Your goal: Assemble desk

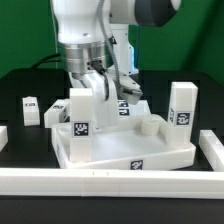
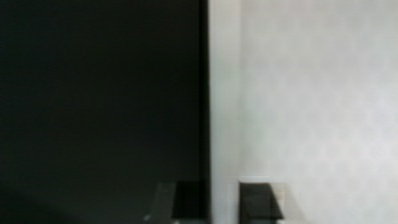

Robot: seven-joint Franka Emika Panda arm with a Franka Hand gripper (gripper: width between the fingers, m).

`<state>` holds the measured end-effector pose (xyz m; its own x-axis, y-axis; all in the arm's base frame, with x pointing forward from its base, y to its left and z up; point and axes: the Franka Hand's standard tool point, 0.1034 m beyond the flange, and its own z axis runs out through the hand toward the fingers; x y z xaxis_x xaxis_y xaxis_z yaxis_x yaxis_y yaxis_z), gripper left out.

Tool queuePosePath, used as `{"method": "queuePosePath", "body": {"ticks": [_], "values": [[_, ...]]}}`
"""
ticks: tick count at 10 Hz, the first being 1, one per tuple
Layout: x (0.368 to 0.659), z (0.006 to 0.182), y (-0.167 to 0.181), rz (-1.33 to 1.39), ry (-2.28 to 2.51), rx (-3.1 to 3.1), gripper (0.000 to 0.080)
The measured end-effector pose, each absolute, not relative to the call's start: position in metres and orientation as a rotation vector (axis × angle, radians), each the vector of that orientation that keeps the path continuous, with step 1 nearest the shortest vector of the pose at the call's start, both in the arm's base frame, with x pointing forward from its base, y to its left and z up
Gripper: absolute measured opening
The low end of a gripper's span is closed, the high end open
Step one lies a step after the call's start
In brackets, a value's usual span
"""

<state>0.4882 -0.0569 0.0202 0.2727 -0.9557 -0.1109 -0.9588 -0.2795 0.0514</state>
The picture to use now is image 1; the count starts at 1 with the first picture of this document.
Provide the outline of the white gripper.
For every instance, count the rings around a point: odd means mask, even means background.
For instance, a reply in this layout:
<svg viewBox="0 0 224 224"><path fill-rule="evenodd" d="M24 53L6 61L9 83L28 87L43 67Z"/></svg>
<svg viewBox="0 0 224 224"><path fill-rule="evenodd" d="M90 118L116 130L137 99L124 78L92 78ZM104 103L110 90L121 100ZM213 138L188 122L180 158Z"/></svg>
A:
<svg viewBox="0 0 224 224"><path fill-rule="evenodd" d="M109 82L109 98L106 98L105 82L96 71L81 75L69 73L73 88L90 88L93 92L93 122L96 127L114 126L119 121L117 92L114 81Z"/></svg>

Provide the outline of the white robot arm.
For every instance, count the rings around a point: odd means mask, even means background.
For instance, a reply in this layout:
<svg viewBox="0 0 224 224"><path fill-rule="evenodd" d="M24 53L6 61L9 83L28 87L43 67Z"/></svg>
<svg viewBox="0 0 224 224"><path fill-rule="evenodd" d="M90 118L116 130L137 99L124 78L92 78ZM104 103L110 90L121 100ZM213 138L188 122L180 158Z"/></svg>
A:
<svg viewBox="0 0 224 224"><path fill-rule="evenodd" d="M58 43L65 69L74 80L87 80L93 90L94 122L118 122L120 71L112 47L112 26L161 27L178 12L182 0L51 0L58 24Z"/></svg>

